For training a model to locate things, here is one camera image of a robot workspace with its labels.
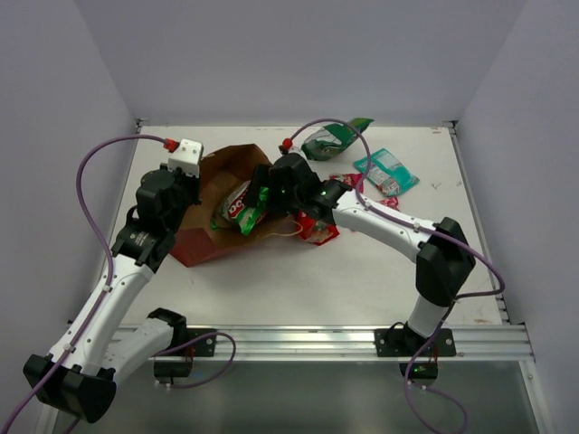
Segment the teal snack packet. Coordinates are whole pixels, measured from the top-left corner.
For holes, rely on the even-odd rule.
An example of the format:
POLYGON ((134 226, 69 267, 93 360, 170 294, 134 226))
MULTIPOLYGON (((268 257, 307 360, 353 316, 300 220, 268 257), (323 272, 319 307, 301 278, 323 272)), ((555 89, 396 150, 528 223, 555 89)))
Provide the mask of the teal snack packet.
POLYGON ((354 168, 362 175, 368 165, 370 169, 365 179, 375 186, 383 197, 404 194, 420 182, 416 175, 385 148, 375 151, 370 158, 364 157, 354 162, 354 168))

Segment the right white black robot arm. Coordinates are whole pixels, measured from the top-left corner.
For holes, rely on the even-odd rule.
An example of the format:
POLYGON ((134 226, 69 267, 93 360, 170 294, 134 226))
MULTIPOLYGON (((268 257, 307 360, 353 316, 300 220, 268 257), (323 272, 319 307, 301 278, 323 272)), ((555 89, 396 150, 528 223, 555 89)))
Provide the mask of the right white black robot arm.
POLYGON ((418 298, 398 336, 389 342, 411 354, 435 344, 435 330, 475 266, 461 226, 451 218, 417 219, 377 203, 337 179, 321 180, 296 154, 253 169, 248 205, 279 215, 304 212, 317 222, 360 232, 403 254, 415 266, 418 298))

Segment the green Chuba chips bag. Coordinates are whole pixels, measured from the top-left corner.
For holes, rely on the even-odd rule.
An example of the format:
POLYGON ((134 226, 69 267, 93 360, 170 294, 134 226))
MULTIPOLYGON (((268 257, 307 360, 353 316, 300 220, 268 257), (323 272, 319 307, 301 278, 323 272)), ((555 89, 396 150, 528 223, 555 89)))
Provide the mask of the green Chuba chips bag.
POLYGON ((235 185, 225 194, 215 207, 210 220, 211 228, 214 231, 232 229, 248 236, 264 219, 267 215, 266 202, 269 189, 267 187, 259 188, 255 206, 249 206, 244 201, 249 190, 250 182, 245 181, 235 185))

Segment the dark green chips bag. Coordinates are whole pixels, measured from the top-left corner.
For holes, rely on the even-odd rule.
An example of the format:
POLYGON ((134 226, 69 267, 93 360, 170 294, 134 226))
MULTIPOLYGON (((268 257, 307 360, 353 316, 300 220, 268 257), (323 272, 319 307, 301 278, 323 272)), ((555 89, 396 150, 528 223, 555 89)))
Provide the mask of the dark green chips bag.
POLYGON ((307 137, 300 151, 308 160, 325 162, 342 154, 357 139, 351 127, 331 123, 307 137))

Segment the pink candy packet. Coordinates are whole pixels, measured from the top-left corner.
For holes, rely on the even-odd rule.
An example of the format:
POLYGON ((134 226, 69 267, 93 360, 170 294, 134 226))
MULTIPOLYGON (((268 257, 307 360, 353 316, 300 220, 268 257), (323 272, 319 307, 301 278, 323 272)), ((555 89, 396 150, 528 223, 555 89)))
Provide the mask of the pink candy packet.
POLYGON ((364 178, 361 173, 331 174, 329 176, 330 185, 340 192, 356 191, 362 193, 364 188, 364 178))
POLYGON ((396 196, 386 197, 382 200, 379 200, 378 203, 387 206, 391 209, 399 211, 399 200, 396 196))

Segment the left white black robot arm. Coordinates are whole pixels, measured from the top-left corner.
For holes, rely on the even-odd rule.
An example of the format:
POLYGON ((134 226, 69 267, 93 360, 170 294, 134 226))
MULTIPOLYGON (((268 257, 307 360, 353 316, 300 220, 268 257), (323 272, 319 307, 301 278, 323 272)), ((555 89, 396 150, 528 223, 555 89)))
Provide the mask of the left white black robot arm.
POLYGON ((94 423, 120 384, 149 357, 187 347, 185 317, 164 308, 122 342, 113 335, 139 292, 176 243, 187 209, 200 203, 199 172, 161 165, 145 174, 137 203, 111 248, 112 264, 65 335, 46 355, 31 355, 24 377, 46 405, 94 423))

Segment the red brown paper bag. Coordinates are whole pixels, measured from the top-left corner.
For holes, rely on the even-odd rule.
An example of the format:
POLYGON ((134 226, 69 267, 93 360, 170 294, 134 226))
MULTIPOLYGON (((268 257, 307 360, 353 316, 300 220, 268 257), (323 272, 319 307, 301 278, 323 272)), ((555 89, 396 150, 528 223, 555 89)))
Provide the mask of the red brown paper bag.
POLYGON ((252 177, 258 164, 270 162, 255 144, 226 146, 203 157, 200 163, 199 205, 192 205, 176 234, 171 255, 192 268, 203 262, 245 250, 252 244, 273 236, 292 236, 299 230, 294 218, 267 214, 248 235, 229 223, 214 228, 214 213, 227 194, 252 177))

